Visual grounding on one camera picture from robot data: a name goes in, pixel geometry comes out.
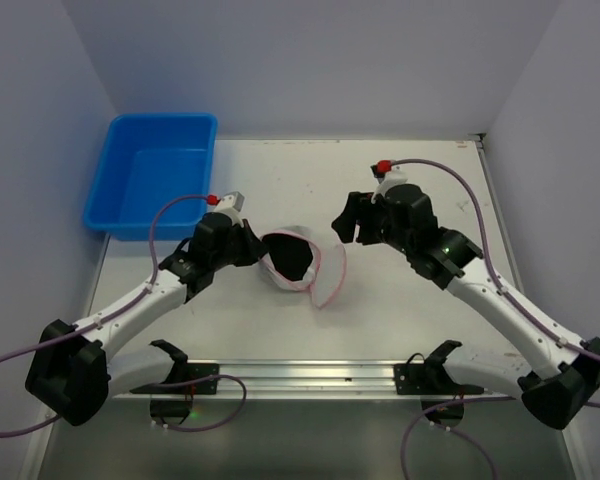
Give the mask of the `black bra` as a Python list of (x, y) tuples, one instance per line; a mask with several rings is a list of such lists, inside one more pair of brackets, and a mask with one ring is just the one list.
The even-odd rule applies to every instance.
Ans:
[(314, 261), (309, 242), (297, 234), (270, 233), (262, 238), (274, 270), (287, 280), (301, 281)]

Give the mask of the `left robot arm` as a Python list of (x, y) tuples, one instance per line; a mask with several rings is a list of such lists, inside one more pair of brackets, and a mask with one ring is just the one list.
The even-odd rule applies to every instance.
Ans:
[(219, 270), (254, 265), (266, 252), (247, 221), (204, 215), (193, 235), (136, 289), (73, 324), (50, 323), (42, 331), (26, 390), (73, 426), (86, 423), (118, 394), (144, 387), (184, 390), (194, 378), (187, 355), (173, 344), (154, 340), (132, 354), (121, 349), (209, 287)]

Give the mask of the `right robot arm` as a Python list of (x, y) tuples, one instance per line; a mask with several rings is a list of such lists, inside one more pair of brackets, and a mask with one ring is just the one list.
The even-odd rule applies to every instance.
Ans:
[(386, 244), (422, 278), (482, 316), (516, 354), (447, 340), (407, 378), (438, 394), (489, 390), (520, 400), (542, 424), (564, 429), (600, 387), (600, 338), (584, 340), (551, 320), (488, 271), (482, 250), (439, 225), (430, 198), (413, 184), (351, 192), (333, 230), (345, 243)]

